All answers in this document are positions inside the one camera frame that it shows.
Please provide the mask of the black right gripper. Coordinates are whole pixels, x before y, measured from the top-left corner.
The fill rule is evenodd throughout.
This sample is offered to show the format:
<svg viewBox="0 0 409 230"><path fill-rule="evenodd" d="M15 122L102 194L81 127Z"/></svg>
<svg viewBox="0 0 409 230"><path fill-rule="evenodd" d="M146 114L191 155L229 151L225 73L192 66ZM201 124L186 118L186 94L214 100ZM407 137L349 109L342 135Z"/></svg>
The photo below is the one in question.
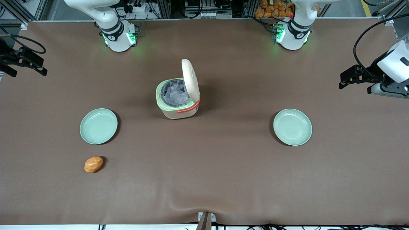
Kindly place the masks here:
<svg viewBox="0 0 409 230"><path fill-rule="evenodd" d="M10 48L6 41L0 39L0 67L8 65L27 66L42 76L47 75L47 69L43 66L44 59L28 48L20 47L19 50Z"/></svg>

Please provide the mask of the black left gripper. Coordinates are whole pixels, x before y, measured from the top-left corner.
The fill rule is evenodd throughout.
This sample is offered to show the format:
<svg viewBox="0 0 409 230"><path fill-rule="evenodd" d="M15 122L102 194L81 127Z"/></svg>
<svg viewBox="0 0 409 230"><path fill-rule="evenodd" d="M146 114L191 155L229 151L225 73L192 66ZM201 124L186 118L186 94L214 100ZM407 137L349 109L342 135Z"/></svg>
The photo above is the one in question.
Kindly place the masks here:
<svg viewBox="0 0 409 230"><path fill-rule="evenodd" d="M364 67L359 59L354 65L340 74L339 90L351 84L381 83L385 81L386 74L377 65L384 57L376 58L369 67Z"/></svg>

